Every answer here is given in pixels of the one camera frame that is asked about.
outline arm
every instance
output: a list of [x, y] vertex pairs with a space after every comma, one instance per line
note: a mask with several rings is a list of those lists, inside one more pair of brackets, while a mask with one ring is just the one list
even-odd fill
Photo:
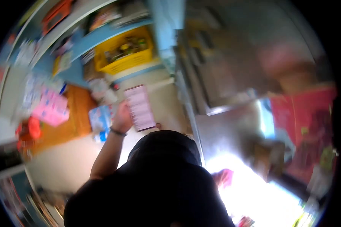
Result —
[[[126, 133], [133, 125], [127, 102], [120, 102], [111, 128]], [[117, 169], [124, 137], [113, 132], [109, 133], [104, 146], [97, 156], [90, 174], [90, 179], [103, 179]]]

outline snack package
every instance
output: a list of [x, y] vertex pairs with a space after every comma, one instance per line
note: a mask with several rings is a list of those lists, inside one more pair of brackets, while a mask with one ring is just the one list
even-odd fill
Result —
[[115, 116], [116, 107], [114, 105], [99, 106], [88, 112], [90, 124], [94, 133], [109, 133], [112, 118]]
[[89, 31], [93, 31], [96, 28], [99, 28], [103, 26], [104, 24], [114, 20], [121, 18], [121, 13], [119, 11], [119, 8], [116, 4], [111, 4], [105, 7], [102, 7], [97, 15], [95, 16], [93, 22], [91, 23], [91, 26], [89, 28]]

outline pink package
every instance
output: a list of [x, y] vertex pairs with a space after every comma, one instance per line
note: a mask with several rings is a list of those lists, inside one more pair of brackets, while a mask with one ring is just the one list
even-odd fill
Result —
[[68, 100], [59, 94], [43, 93], [39, 105], [32, 112], [32, 116], [57, 127], [69, 118], [67, 103]]
[[52, 89], [49, 89], [45, 86], [42, 87], [42, 99], [41, 102], [45, 101], [51, 101], [51, 102], [55, 102], [57, 107], [59, 108], [67, 108], [67, 104], [68, 104], [68, 99], [66, 97], [61, 96], [60, 94], [58, 94], [57, 92], [55, 92]]

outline hand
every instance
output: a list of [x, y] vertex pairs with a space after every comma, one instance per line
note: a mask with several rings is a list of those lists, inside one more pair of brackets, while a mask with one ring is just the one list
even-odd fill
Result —
[[111, 127], [120, 133], [126, 133], [132, 125], [133, 121], [131, 120], [128, 102], [124, 100], [119, 103]]

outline black shirt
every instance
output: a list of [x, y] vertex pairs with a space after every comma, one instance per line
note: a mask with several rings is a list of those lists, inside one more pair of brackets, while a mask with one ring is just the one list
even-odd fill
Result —
[[209, 172], [161, 151], [131, 159], [103, 180], [89, 180], [68, 201], [64, 222], [66, 227], [234, 226]]

